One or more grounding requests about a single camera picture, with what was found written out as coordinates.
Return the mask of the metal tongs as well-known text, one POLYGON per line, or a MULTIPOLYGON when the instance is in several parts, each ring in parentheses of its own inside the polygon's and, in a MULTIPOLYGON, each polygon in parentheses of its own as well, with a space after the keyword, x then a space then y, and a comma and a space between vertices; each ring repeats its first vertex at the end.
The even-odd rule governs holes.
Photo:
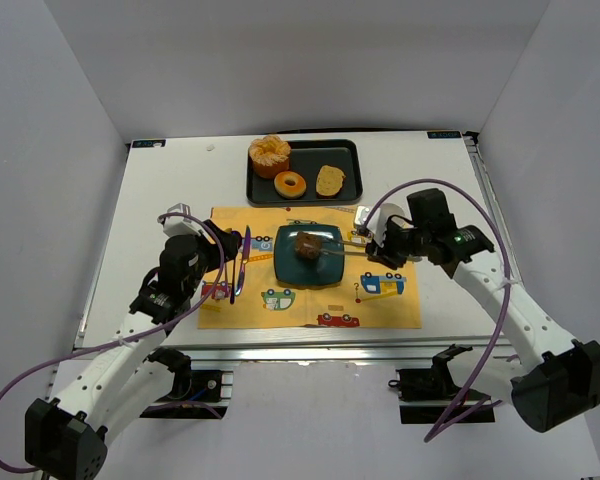
POLYGON ((356 243, 335 238, 322 237, 320 239, 320 252, 340 256, 366 257, 366 243, 356 243))

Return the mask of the brown chocolate muffin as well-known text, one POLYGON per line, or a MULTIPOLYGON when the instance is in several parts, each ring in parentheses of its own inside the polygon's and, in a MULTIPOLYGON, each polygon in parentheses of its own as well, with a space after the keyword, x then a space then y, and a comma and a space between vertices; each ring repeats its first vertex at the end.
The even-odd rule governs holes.
POLYGON ((316 260, 321 255, 323 241, 320 236, 300 231, 296 235, 294 251, 302 260, 316 260))

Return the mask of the orange swirl bun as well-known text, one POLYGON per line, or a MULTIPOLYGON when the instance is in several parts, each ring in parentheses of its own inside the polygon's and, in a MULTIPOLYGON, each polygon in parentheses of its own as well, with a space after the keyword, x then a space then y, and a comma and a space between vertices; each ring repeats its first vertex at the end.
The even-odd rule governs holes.
POLYGON ((273 179, 290 168, 291 146, 277 135, 253 140, 248 153, 252 168, 260 178, 273 179))

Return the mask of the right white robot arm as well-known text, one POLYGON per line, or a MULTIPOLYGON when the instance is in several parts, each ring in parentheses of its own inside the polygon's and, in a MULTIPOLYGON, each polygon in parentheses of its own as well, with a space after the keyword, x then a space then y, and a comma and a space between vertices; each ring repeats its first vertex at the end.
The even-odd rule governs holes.
POLYGON ((495 324, 483 351, 452 345, 433 357, 427 373, 400 377, 396 385, 405 401, 449 401, 427 437, 498 403, 512 405, 539 433, 598 406, 600 344, 577 340, 512 280, 501 238, 458 226, 440 189, 412 193, 407 204, 403 211, 380 200, 357 210, 354 225, 369 240, 367 258, 391 270, 427 259, 495 324))

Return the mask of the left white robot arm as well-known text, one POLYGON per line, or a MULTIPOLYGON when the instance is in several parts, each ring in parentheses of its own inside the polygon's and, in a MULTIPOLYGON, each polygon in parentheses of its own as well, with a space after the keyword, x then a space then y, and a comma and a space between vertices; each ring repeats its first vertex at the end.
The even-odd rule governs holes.
POLYGON ((25 459, 56 479, 93 479, 115 438, 178 377, 190 372, 185 354, 164 347, 205 274, 221 272, 242 244, 238 233, 185 214, 160 220, 167 235, 159 263, 143 279, 117 328, 86 368, 51 400, 25 414, 25 459))

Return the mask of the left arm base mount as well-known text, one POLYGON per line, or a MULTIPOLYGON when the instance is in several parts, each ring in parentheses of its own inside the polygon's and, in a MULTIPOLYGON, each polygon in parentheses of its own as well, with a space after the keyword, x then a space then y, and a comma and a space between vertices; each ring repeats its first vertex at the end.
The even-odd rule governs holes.
POLYGON ((233 372, 192 370, 176 379, 172 391, 148 407, 141 418, 178 420, 220 420, 229 406, 233 372))

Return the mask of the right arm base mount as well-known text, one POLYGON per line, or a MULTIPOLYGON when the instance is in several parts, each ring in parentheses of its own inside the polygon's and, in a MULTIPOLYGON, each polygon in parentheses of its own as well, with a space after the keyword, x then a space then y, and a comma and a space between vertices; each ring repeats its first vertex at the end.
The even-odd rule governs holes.
MULTIPOLYGON (((400 423, 402 425, 431 425, 451 404, 460 386, 454 384, 448 372, 447 363, 454 357, 473 351, 468 345, 452 344, 435 355, 430 366, 410 367, 396 370, 395 378, 388 381, 388 388, 399 399, 400 423)), ((469 390, 458 405, 454 407, 450 419, 459 416, 474 407, 484 395, 469 390)), ((495 423, 494 407, 491 401, 485 402, 461 423, 495 423)))

